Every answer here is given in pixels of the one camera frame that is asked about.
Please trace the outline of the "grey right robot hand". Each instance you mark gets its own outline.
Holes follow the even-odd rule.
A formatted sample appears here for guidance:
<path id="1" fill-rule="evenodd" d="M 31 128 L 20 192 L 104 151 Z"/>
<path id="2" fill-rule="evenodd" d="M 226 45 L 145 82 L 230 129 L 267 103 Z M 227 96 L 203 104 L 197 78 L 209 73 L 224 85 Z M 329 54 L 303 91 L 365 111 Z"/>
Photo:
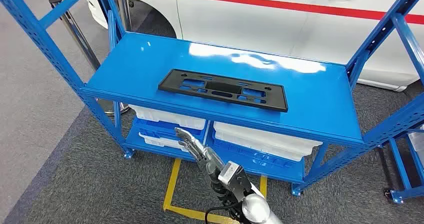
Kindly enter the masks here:
<path id="1" fill-rule="evenodd" d="M 181 139 L 178 143 L 184 146 L 194 157 L 207 183 L 220 185 L 218 176 L 224 168 L 224 163 L 216 152 L 210 147 L 205 147 L 190 132 L 182 128 L 175 128 L 174 130 L 176 136 Z"/>

